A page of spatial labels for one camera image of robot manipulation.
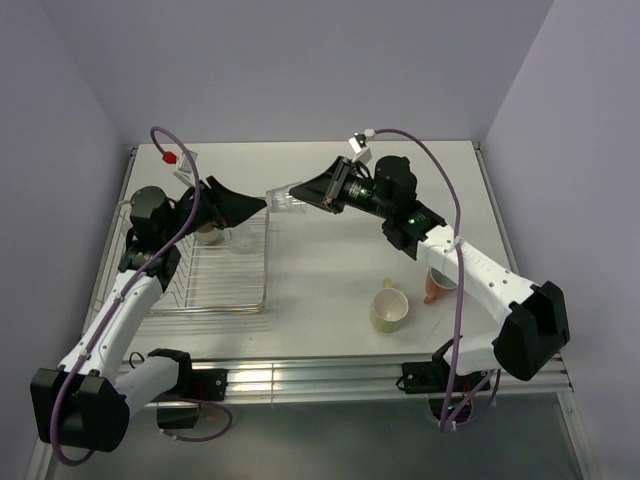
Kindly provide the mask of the brown and white paper cup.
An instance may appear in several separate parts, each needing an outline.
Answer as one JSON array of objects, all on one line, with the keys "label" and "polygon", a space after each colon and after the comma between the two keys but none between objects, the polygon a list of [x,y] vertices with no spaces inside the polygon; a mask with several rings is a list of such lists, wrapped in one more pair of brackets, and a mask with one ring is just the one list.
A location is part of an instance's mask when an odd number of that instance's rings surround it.
[{"label": "brown and white paper cup", "polygon": [[223,231],[207,224],[194,232],[195,241],[201,245],[217,245],[224,240]]}]

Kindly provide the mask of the small clear glass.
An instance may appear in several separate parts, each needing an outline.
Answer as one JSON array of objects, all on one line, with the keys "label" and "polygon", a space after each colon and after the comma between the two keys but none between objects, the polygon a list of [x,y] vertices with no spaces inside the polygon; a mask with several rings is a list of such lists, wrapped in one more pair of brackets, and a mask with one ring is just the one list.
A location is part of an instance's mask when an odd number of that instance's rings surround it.
[{"label": "small clear glass", "polygon": [[281,187],[267,190],[265,201],[270,213],[304,214],[307,211],[307,204],[296,199],[290,190],[299,186],[300,183],[290,183]]}]

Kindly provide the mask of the large clear glass tumbler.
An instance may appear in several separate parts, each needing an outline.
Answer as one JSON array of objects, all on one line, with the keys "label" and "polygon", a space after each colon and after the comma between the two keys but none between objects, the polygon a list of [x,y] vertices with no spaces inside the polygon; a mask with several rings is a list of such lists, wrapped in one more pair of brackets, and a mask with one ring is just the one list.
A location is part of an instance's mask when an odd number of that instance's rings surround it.
[{"label": "large clear glass tumbler", "polygon": [[228,232],[228,246],[235,253],[253,254],[264,247],[265,217],[254,215]]}]

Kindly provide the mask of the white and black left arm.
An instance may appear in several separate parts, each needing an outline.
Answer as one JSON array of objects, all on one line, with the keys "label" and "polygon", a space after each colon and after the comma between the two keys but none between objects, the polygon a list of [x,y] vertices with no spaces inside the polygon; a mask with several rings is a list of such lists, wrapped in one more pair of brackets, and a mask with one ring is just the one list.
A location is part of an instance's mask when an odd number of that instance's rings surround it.
[{"label": "white and black left arm", "polygon": [[191,394],[195,375],[187,352],[157,348],[124,376],[118,374],[121,363],[142,320],[170,286],[181,261],[178,243],[205,226],[235,228],[266,206],[212,176],[177,200],[157,186],[133,194],[111,292],[76,346],[57,367],[39,369],[30,384],[38,435],[55,454],[64,447],[111,452],[148,403]]}]

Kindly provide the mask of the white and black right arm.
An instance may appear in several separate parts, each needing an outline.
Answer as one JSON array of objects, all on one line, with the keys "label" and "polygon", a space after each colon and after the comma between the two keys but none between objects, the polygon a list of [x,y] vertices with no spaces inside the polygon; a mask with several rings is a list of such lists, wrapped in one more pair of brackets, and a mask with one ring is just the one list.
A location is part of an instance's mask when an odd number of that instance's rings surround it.
[{"label": "white and black right arm", "polygon": [[507,270],[457,237],[451,225],[418,200],[408,158],[381,158],[371,178],[357,172],[339,157],[289,193],[334,214],[352,207],[381,218],[391,245],[462,287],[497,324],[491,333],[464,335],[433,355],[438,386],[452,390],[469,374],[496,369],[528,381],[568,343],[563,291],[550,281],[537,285]]}]

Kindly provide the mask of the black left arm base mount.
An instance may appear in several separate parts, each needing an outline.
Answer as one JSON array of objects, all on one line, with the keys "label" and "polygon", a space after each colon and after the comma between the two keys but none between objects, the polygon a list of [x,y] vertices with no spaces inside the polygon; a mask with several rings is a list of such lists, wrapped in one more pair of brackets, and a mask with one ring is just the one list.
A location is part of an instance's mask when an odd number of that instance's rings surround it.
[{"label": "black left arm base mount", "polygon": [[221,405],[225,399],[228,371],[222,368],[196,369],[183,387],[162,393],[156,408],[156,424],[167,432],[192,430],[204,423],[219,425],[221,436],[233,425],[233,415]]}]

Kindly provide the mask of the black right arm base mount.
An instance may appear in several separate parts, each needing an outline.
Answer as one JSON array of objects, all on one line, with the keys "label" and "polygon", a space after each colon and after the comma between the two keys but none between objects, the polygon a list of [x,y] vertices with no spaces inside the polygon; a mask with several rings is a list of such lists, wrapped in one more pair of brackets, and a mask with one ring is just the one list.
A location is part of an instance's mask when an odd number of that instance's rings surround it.
[{"label": "black right arm base mount", "polygon": [[[486,372],[475,372],[454,379],[452,397],[449,401],[447,413],[451,414],[470,393],[485,378]],[[442,395],[429,401],[429,408],[434,417],[441,418],[449,376],[446,363],[434,361],[405,362],[401,365],[401,375],[396,380],[396,388],[407,395]]]}]

